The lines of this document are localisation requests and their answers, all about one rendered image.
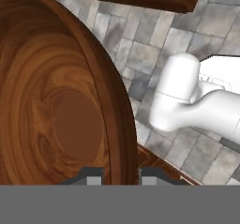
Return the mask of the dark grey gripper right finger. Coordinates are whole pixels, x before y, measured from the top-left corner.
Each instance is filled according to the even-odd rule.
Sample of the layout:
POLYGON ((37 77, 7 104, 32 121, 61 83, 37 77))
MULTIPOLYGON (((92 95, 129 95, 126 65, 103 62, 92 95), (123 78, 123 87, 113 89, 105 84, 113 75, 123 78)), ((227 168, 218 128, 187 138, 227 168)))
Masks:
POLYGON ((173 178, 158 167, 142 167, 139 169, 139 184, 142 186, 187 186, 188 182, 173 178))

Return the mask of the brown wooden bowl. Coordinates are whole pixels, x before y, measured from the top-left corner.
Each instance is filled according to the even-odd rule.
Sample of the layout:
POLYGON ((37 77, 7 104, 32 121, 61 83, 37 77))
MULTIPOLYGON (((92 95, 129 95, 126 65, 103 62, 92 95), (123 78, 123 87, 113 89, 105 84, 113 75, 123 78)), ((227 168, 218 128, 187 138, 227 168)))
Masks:
POLYGON ((55 0, 0 0, 0 185, 57 185, 83 167, 137 178, 128 93, 98 39, 55 0))

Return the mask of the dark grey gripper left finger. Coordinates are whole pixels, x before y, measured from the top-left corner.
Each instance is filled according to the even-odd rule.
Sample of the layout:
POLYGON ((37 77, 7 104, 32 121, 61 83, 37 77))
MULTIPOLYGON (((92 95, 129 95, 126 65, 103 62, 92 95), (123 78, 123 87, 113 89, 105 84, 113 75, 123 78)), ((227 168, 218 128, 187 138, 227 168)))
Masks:
POLYGON ((78 174, 61 182, 61 185, 102 186, 104 169, 102 167, 82 167, 78 174))

